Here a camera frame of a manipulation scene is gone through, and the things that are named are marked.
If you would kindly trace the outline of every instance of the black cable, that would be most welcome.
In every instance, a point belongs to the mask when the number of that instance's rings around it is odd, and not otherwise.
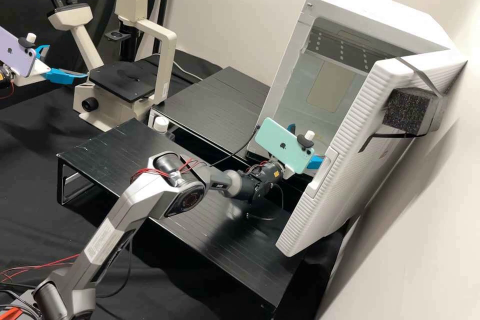
[[[32,289],[35,290],[37,287],[33,285],[24,285],[13,282],[0,282],[0,285],[3,285],[6,288],[22,288],[22,289]]]
[[[104,298],[111,298],[114,295],[117,295],[119,292],[121,292],[125,286],[127,286],[127,283],[129,282],[130,278],[130,273],[132,272],[132,249],[134,247],[134,238],[132,237],[130,239],[130,242],[128,243],[128,270],[126,272],[126,277],[125,280],[123,281],[123,284],[115,291],[107,293],[107,294],[100,294],[97,295],[96,297],[99,299],[104,299]]]
[[[278,190],[280,190],[280,197],[281,197],[281,210],[284,209],[284,191],[282,190],[282,188],[280,187],[280,185],[278,185],[277,183],[272,183],[271,184],[272,187],[276,187],[278,188]],[[257,220],[264,220],[264,221],[272,221],[272,220],[276,220],[278,219],[278,216],[275,216],[275,217],[261,217],[261,216],[257,216],[257,215],[253,215],[249,212],[247,212],[245,214],[245,217],[247,219],[257,219]]]
[[[242,150],[244,147],[246,147],[249,142],[254,138],[255,134],[257,133],[257,131],[260,129],[260,125],[257,125],[255,126],[255,129],[253,130],[252,134],[250,135],[250,137],[248,138],[247,142],[241,147],[239,148],[237,151],[235,152],[232,152],[230,155],[228,156],[225,156],[224,158],[218,160],[217,162],[214,162],[213,164],[210,165],[210,168],[214,167],[215,165],[227,160],[227,159],[230,159],[232,156],[236,155],[238,152],[240,152],[240,150]]]
[[[124,320],[122,317],[118,316],[118,315],[115,315],[113,312],[111,312],[110,310],[108,310],[106,307],[104,307],[102,304],[99,304],[98,302],[96,303],[96,305],[102,309],[104,312],[106,312],[108,315],[110,315],[112,318],[116,319],[116,320]]]
[[[0,289],[0,293],[5,293],[5,294],[8,294],[11,296],[12,299],[16,299],[18,300],[19,302],[21,303],[24,303],[26,306],[28,306],[35,314],[37,315],[41,315],[40,311],[38,309],[36,309],[33,305],[30,305],[28,302],[26,302],[25,300],[23,300],[20,296],[18,296],[16,293],[14,293],[13,291],[10,291],[10,290],[1,290]]]
[[[0,304],[0,309],[2,308],[18,308],[21,309],[22,313],[31,317],[34,320],[40,320],[40,317],[35,313],[32,312],[27,306],[20,305],[20,304]]]
[[[359,153],[363,152],[367,146],[370,144],[370,141],[373,138],[382,138],[382,139],[413,139],[413,138],[421,138],[427,135],[428,132],[420,135],[415,135],[415,134],[410,134],[408,132],[401,133],[401,134],[383,134],[383,133],[373,133],[369,137],[366,138],[365,142],[361,146],[360,150],[358,150]]]

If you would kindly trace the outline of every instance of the black table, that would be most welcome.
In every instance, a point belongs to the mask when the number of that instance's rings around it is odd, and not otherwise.
[[[254,78],[226,67],[153,106],[149,126],[155,115],[164,115],[229,154],[243,146],[252,134],[269,89]],[[246,153],[242,149],[235,157],[247,161]]]
[[[167,137],[130,120],[58,155],[57,200],[65,203],[65,181],[79,177],[66,176],[66,167],[119,197],[131,175],[145,167],[150,156],[164,151],[198,159]],[[277,219],[247,220],[246,211]],[[261,201],[252,209],[243,201],[209,191],[194,209],[152,220],[253,290],[273,311],[303,258],[302,253],[286,257],[275,247],[288,218],[271,201]]]

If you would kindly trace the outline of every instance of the black strap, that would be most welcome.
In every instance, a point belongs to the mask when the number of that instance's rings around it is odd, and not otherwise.
[[[413,66],[411,63],[405,61],[401,57],[396,57],[399,62],[401,62],[403,65],[409,67],[410,69],[413,70],[415,74],[418,75],[420,79],[423,80],[423,82],[437,95],[439,98],[443,98],[444,95],[438,91],[438,89],[435,87],[434,83],[430,80],[430,78],[427,76],[426,73],[424,73],[422,70],[417,69],[415,66]]]

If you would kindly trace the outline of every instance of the red wire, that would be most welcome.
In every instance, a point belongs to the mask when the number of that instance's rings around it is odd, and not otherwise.
[[[70,260],[70,259],[73,259],[73,258],[76,258],[78,257],[80,254],[75,254],[75,255],[71,255],[71,256],[67,256],[67,257],[64,257],[62,259],[59,259],[59,260],[55,260],[55,261],[52,261],[52,262],[48,262],[46,264],[43,264],[43,265],[33,265],[33,266],[17,266],[17,267],[12,267],[12,268],[9,268],[7,270],[3,270],[2,272],[0,272],[0,275],[3,275],[5,276],[6,278],[4,278],[1,282],[3,283],[5,280],[7,279],[12,279],[14,276],[17,276],[21,273],[25,273],[29,270],[33,270],[33,269],[42,269],[42,268],[46,268],[46,267],[49,267],[49,266],[54,266],[54,265],[60,265],[60,263],[63,263],[67,260]],[[23,269],[21,271],[17,271],[15,273],[13,273],[12,275],[7,275],[6,272],[9,272],[9,271],[12,271],[12,270],[19,270],[21,268],[26,268],[26,269]]]
[[[261,163],[258,164],[258,166],[262,167],[264,166],[266,163],[268,163],[269,161],[268,160],[264,160],[262,161]],[[245,172],[247,173],[249,170],[250,170],[251,166],[250,167],[247,167]]]
[[[184,167],[186,167],[188,164],[190,164],[194,159],[189,158],[182,166],[178,168],[178,171],[182,170]]]
[[[10,93],[9,93],[7,96],[0,97],[0,100],[8,99],[9,97],[11,97],[11,96],[14,94],[14,92],[15,92],[15,86],[14,86],[13,80],[10,81],[10,86],[11,86],[11,91],[10,91]]]

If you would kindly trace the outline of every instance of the blue bracket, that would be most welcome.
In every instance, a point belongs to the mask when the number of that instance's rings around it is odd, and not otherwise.
[[[50,45],[40,45],[39,47],[37,47],[35,49],[36,58],[41,60],[42,59],[41,51],[45,48],[48,49],[49,47]],[[63,70],[52,67],[49,72],[42,74],[42,76],[48,81],[50,81],[51,83],[71,85],[74,83],[75,79],[84,78],[87,76],[87,74],[84,74],[84,73],[73,74],[73,73],[65,72]]]

